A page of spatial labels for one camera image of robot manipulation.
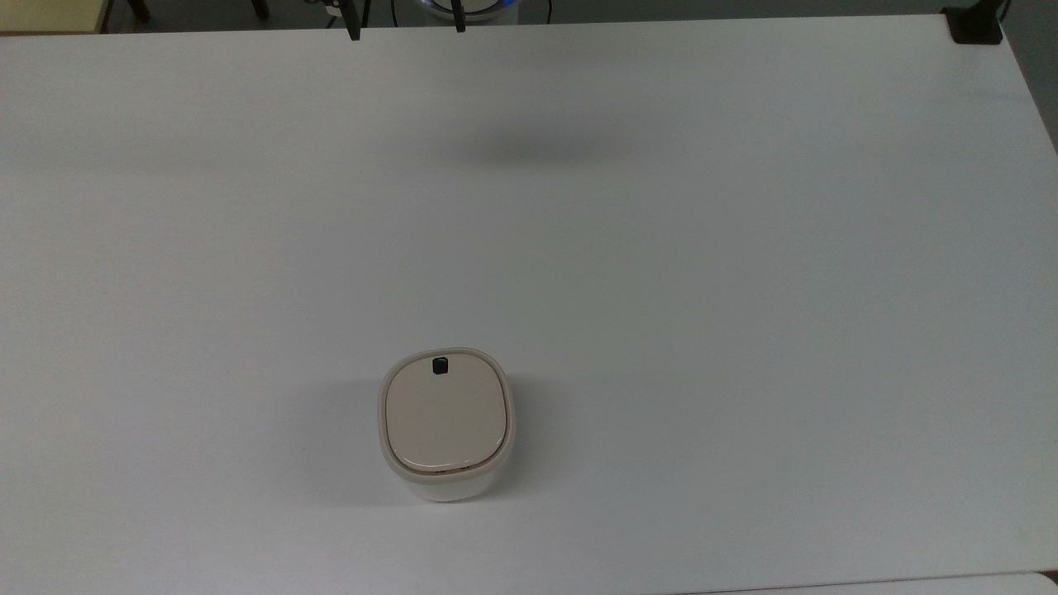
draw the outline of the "floor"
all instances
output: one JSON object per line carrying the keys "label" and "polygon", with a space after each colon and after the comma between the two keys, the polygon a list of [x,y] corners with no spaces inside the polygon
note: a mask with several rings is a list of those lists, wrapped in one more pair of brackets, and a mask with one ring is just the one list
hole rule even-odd
{"label": "floor", "polygon": [[[375,0],[368,26],[424,24],[415,0]],[[610,22],[837,15],[931,14],[972,0],[551,0],[552,22]],[[260,20],[251,0],[146,0],[150,22],[135,22],[127,0],[113,0],[113,33],[317,29],[329,19],[320,0],[269,0]],[[393,5],[396,14],[390,13]],[[521,22],[544,22],[548,0],[523,0]],[[1058,0],[1013,0],[1003,23],[1040,115],[1058,146]]]}

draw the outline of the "chair leg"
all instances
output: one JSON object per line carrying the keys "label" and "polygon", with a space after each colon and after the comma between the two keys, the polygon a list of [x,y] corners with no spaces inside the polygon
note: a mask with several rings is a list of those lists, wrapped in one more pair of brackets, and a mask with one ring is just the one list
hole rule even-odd
{"label": "chair leg", "polygon": [[135,18],[140,19],[140,22],[150,20],[150,11],[147,10],[147,4],[143,0],[129,0],[129,7],[132,8]]}
{"label": "chair leg", "polygon": [[257,18],[267,19],[268,18],[268,0],[252,0],[254,3],[254,12],[257,13]]}

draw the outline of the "black bracket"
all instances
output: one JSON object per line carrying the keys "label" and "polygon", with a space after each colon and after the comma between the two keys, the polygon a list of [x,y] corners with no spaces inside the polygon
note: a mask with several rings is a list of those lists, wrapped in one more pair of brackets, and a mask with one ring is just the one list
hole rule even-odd
{"label": "black bracket", "polygon": [[353,41],[360,39],[360,15],[357,14],[357,5],[352,3],[352,0],[326,1],[327,13],[332,17],[342,17],[342,20],[345,21],[345,30],[349,32],[349,39]]}
{"label": "black bracket", "polygon": [[969,8],[943,8],[948,18],[948,29],[955,43],[971,46],[999,46],[1003,31],[999,28],[996,14],[1003,0],[980,0]]}
{"label": "black bracket", "polygon": [[460,0],[452,0],[452,15],[456,18],[456,31],[463,33],[467,31],[467,13],[462,10]]}

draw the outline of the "plastic container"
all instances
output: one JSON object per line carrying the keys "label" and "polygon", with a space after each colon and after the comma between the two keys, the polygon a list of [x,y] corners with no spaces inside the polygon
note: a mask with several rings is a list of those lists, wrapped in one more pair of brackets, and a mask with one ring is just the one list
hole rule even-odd
{"label": "plastic container", "polygon": [[404,358],[379,395],[389,467],[422,498],[451,502],[488,489],[514,441],[514,403],[496,360],[468,348]]}

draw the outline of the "black clamp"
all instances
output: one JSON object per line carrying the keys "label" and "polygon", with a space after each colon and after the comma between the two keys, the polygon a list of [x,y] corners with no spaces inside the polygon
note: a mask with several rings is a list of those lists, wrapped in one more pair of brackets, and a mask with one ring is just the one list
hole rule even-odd
{"label": "black clamp", "polygon": [[948,29],[955,43],[999,46],[1003,31],[996,14],[1002,5],[1003,0],[980,0],[969,8],[947,7],[941,13],[948,17]]}
{"label": "black clamp", "polygon": [[357,5],[352,3],[352,0],[325,1],[327,2],[327,14],[332,17],[341,17],[345,21],[349,39],[353,41],[360,39],[360,15],[357,14]]}

